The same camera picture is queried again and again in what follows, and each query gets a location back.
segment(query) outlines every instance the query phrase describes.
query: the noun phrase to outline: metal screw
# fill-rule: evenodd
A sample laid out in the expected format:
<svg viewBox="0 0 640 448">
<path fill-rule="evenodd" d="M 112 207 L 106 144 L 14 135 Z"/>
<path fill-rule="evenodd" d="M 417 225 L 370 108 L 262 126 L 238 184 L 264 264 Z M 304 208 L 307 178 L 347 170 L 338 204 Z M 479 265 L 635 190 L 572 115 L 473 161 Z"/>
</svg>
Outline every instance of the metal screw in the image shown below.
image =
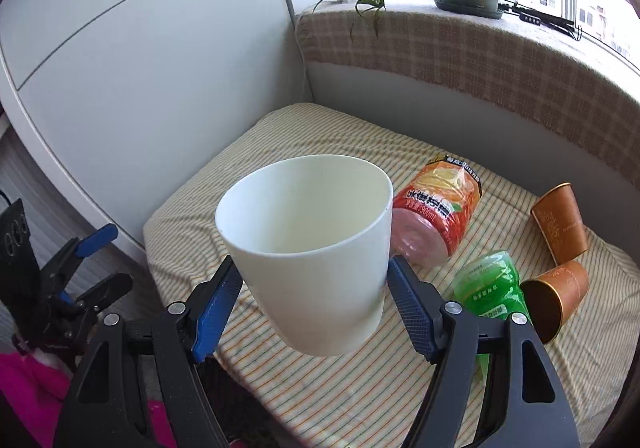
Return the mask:
<svg viewBox="0 0 640 448">
<path fill-rule="evenodd" d="M 107 314 L 107 316 L 104 317 L 104 320 L 102 321 L 102 323 L 104 323 L 107 327 L 111 327 L 112 325 L 115 325 L 119 321 L 120 321 L 120 317 L 116 313 L 113 313 L 113 314 Z"/>
<path fill-rule="evenodd" d="M 527 323 L 527 317 L 522 313 L 513 313 L 511 315 L 511 321 L 513 321 L 513 323 L 517 323 L 518 325 L 524 325 L 525 323 Z"/>
<path fill-rule="evenodd" d="M 169 314 L 182 314 L 187 307 L 184 306 L 182 302 L 174 302 L 169 306 Z"/>
<path fill-rule="evenodd" d="M 444 310 L 449 314 L 460 314 L 462 313 L 462 305 L 458 302 L 447 302 L 444 304 Z"/>
</svg>

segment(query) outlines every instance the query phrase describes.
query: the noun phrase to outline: pink cloth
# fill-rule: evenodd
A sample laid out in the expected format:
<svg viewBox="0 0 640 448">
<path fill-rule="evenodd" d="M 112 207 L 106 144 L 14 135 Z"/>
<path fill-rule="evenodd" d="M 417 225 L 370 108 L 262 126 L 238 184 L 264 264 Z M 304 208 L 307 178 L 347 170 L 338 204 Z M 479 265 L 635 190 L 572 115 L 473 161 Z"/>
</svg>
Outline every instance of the pink cloth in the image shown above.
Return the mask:
<svg viewBox="0 0 640 448">
<path fill-rule="evenodd" d="M 0 354 L 0 391 L 24 427 L 43 447 L 51 448 L 58 416 L 69 388 L 69 378 L 31 356 Z M 148 403 L 156 439 L 167 448 L 177 448 L 164 404 Z"/>
</svg>

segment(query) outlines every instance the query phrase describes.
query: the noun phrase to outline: plaid cloth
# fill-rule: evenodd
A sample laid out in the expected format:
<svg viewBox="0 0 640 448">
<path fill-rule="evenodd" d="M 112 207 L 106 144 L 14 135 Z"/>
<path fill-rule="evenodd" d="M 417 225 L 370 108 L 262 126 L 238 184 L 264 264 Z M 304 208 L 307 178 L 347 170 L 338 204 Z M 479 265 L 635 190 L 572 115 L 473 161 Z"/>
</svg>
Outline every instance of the plaid cloth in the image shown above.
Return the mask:
<svg viewBox="0 0 640 448">
<path fill-rule="evenodd" d="M 501 20 L 388 0 L 378 36 L 353 5 L 304 14 L 307 62 L 439 84 L 542 124 L 640 188 L 640 77 L 607 50 L 504 15 Z"/>
<path fill-rule="evenodd" d="M 272 112 L 181 187 L 145 224 L 149 268 L 162 300 L 184 300 L 226 256 L 214 225 L 220 198 L 236 181 L 275 161 L 310 154 L 368 160 L 391 178 L 396 193 L 442 150 L 315 104 Z M 453 257 L 418 277 L 452 295 L 468 261 L 506 249 L 523 279 L 554 266 L 529 217 L 526 190 L 470 163 L 484 194 Z M 602 430 L 620 395 L 640 330 L 640 271 L 619 249 L 588 231 L 580 262 L 591 289 L 547 346 L 584 446 Z M 314 358 L 286 346 L 243 287 L 217 352 L 220 362 L 293 434 L 309 446 L 399 447 L 433 375 L 418 355 L 389 293 L 378 330 L 356 352 Z M 482 404 L 479 371 L 472 383 L 458 445 L 472 440 Z"/>
</svg>

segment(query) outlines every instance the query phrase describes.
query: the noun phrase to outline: brown paper cup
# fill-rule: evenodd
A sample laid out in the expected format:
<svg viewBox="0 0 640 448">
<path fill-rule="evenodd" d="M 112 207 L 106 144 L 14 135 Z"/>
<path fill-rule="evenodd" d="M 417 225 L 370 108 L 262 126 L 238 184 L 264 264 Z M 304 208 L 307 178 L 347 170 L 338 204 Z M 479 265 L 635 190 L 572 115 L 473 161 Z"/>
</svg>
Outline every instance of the brown paper cup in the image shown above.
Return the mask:
<svg viewBox="0 0 640 448">
<path fill-rule="evenodd" d="M 531 322 L 540 340 L 548 343 L 560 332 L 589 290 L 589 275 L 570 260 L 520 284 Z"/>
<path fill-rule="evenodd" d="M 531 208 L 556 265 L 562 265 L 588 248 L 587 233 L 571 184 L 556 186 Z"/>
</svg>

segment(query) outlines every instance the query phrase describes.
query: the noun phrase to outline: black cable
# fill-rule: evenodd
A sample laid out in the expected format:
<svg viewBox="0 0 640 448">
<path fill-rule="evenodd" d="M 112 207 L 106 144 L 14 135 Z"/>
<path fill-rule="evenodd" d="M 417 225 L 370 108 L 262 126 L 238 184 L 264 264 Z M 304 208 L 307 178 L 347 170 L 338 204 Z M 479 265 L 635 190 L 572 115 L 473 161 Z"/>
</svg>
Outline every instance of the black cable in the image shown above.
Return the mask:
<svg viewBox="0 0 640 448">
<path fill-rule="evenodd" d="M 11 201 L 9 200 L 9 197 L 6 196 L 6 194 L 2 190 L 0 190 L 0 197 L 6 200 L 7 205 L 11 206 Z"/>
</svg>

